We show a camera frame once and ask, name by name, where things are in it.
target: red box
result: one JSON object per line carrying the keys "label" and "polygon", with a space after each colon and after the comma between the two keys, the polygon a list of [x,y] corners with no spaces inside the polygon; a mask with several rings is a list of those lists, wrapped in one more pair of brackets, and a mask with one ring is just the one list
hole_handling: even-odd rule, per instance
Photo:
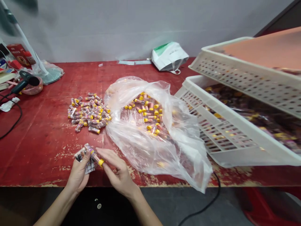
{"label": "red box", "polygon": [[24,55],[25,49],[21,44],[11,44],[6,47],[22,66],[31,67],[31,64]]}

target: hair dryer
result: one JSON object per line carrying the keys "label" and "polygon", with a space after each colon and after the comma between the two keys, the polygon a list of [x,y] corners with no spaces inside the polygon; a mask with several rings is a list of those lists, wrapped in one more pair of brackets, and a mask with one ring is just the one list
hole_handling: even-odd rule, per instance
{"label": "hair dryer", "polygon": [[23,79],[21,82],[16,85],[10,94],[18,94],[21,90],[23,90],[28,84],[32,86],[38,86],[40,84],[40,81],[37,77],[33,76],[32,74],[26,72],[26,71],[20,71],[19,72],[21,78]]}

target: white paper bag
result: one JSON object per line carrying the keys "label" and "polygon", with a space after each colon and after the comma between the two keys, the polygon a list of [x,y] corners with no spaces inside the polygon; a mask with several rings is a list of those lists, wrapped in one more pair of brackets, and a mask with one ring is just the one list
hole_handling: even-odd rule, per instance
{"label": "white paper bag", "polygon": [[177,42],[169,42],[154,48],[151,54],[151,60],[159,71],[169,71],[173,74],[181,73],[179,67],[184,64],[188,58],[188,54]]}

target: black cable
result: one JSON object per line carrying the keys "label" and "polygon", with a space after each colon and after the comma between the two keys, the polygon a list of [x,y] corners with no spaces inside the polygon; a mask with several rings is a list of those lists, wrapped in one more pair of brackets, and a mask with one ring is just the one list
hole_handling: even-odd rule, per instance
{"label": "black cable", "polygon": [[202,210],[200,210],[200,211],[198,211],[198,212],[195,212],[195,213],[192,213],[192,214],[188,215],[187,217],[185,217],[185,218],[179,223],[178,226],[183,225],[184,222],[185,222],[186,220],[188,220],[189,218],[191,218],[191,217],[193,217],[193,216],[196,216],[196,215],[198,215],[198,214],[201,214],[202,212],[204,212],[206,209],[208,209],[208,208],[209,208],[209,207],[217,200],[217,198],[219,197],[219,193],[220,193],[220,181],[219,181],[219,177],[216,175],[216,173],[213,172],[213,174],[215,175],[215,177],[216,177],[216,179],[217,179],[217,182],[218,182],[218,184],[219,184],[219,188],[218,188],[218,190],[217,190],[217,194],[216,194],[216,196],[214,197],[214,199],[212,199],[212,201],[209,202],[208,205],[206,205]]}
{"label": "black cable", "polygon": [[[4,98],[6,98],[6,99],[8,99],[8,100],[10,100],[11,102],[14,102],[14,101],[12,101],[11,99],[9,99],[9,98],[7,98],[6,96],[3,96],[3,95],[1,95],[0,94],[0,96],[2,96],[3,98],[1,99],[1,101],[4,99]],[[20,105],[18,105],[16,102],[14,102],[15,103],[15,105],[17,105],[18,107],[19,107],[19,109],[20,109],[20,117],[18,118],[18,120],[15,122],[15,124],[10,128],[10,130],[7,132],[7,133],[5,133],[2,137],[0,137],[0,140],[2,139],[2,138],[4,138],[6,135],[8,135],[12,130],[13,130],[13,128],[15,127],[15,125],[19,122],[19,120],[21,119],[21,117],[22,117],[22,109],[21,109],[21,107],[20,107]]]}

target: gray wall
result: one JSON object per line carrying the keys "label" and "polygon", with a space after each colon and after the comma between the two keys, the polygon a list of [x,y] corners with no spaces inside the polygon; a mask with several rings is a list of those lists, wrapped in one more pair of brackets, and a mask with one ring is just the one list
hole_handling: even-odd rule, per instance
{"label": "gray wall", "polygon": [[39,0],[37,17],[6,3],[41,59],[86,62],[145,59],[170,41],[196,56],[203,46],[255,35],[292,1]]}

